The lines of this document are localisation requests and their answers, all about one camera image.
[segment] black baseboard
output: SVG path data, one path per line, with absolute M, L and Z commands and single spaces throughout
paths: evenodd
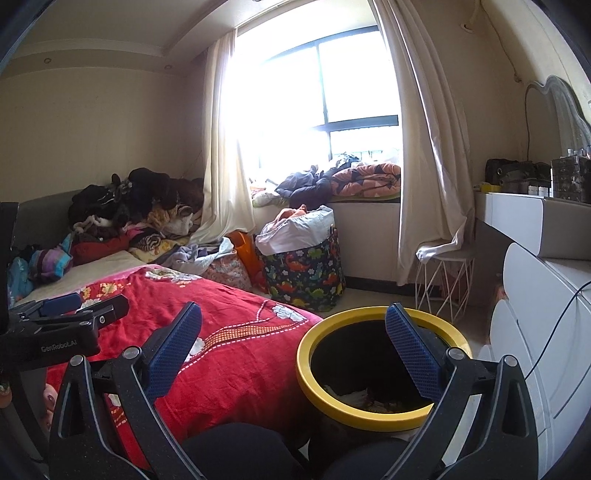
M 407 283 L 406 285 L 399 286 L 394 281 L 389 280 L 374 280 L 371 278 L 360 278 L 360 277 L 345 277 L 346 285 L 348 288 L 354 288 L 355 290 L 366 290 L 366 291 L 377 291 L 379 293 L 391 293 L 394 295 L 403 295 L 406 297 L 414 297 L 415 284 Z M 424 285 L 419 285 L 419 293 L 423 293 Z M 431 288 L 431 295 L 433 297 L 441 296 L 441 288 L 437 285 Z

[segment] gray headboard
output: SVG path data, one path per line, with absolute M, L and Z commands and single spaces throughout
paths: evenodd
M 72 196 L 79 191 L 22 202 L 14 229 L 14 246 L 23 248 L 29 244 L 40 244 L 43 248 L 52 248 L 58 245 L 69 233 L 68 208 Z

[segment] curtain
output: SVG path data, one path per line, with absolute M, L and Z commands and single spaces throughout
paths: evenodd
M 413 264 L 472 237 L 474 198 L 463 112 L 410 0 L 369 0 L 394 62 L 401 100 L 402 199 L 397 283 Z
M 203 108 L 203 216 L 190 243 L 204 244 L 234 230 L 255 227 L 252 200 L 236 134 L 233 62 L 236 31 L 217 40 L 207 51 Z

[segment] laundry basket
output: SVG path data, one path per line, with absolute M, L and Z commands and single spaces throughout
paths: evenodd
M 386 309 L 337 313 L 312 327 L 300 342 L 298 381 L 321 414 L 308 450 L 317 473 L 360 445 L 392 437 L 401 443 L 410 440 L 433 406 L 419 394 L 386 333 Z M 472 356 L 451 324 L 426 312 L 407 312 L 439 348 L 457 346 Z M 364 396 L 362 406 L 351 406 L 351 398 L 354 403 Z
M 334 226 L 326 240 L 308 248 L 262 255 L 271 298 L 313 312 L 335 307 L 345 290 L 339 237 Z

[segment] metal screw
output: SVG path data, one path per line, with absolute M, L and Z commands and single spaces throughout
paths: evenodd
M 123 358 L 126 358 L 127 360 L 131 360 L 135 357 L 137 357 L 139 355 L 139 348 L 137 348 L 136 346 L 130 346 L 129 348 L 126 348 L 125 351 L 123 352 Z
M 464 360 L 464 357 L 466 356 L 464 351 L 459 348 L 450 348 L 448 355 L 454 360 Z
M 505 357 L 505 363 L 507 365 L 509 365 L 510 367 L 516 367 L 517 366 L 517 359 L 513 355 L 507 355 Z
M 82 355 L 74 355 L 70 358 L 70 365 L 73 367 L 77 367 L 84 361 L 84 357 Z

